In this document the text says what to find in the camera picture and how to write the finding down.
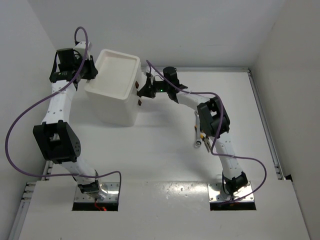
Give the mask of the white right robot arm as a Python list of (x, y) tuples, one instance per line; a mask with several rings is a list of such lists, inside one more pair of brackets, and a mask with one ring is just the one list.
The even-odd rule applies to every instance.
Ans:
[(211, 148), (216, 150), (222, 165), (222, 185), (226, 194), (234, 193), (248, 183), (247, 176), (235, 156), (230, 135), (230, 118), (221, 99), (204, 96), (204, 92), (191, 91), (180, 83), (177, 69), (169, 66), (160, 73), (153, 66), (146, 72), (145, 85), (138, 91), (139, 97), (155, 98), (157, 93), (167, 93), (177, 104), (195, 111), (197, 134), (204, 133), (212, 141)]

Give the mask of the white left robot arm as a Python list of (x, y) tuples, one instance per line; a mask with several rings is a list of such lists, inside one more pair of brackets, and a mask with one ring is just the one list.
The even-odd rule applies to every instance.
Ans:
[(73, 48), (56, 51), (49, 76), (53, 97), (40, 125), (33, 135), (45, 160), (65, 168), (82, 194), (104, 201), (108, 189), (97, 179), (98, 172), (81, 157), (81, 143), (69, 124), (72, 100), (80, 80), (92, 80), (98, 74), (90, 44), (75, 43)]

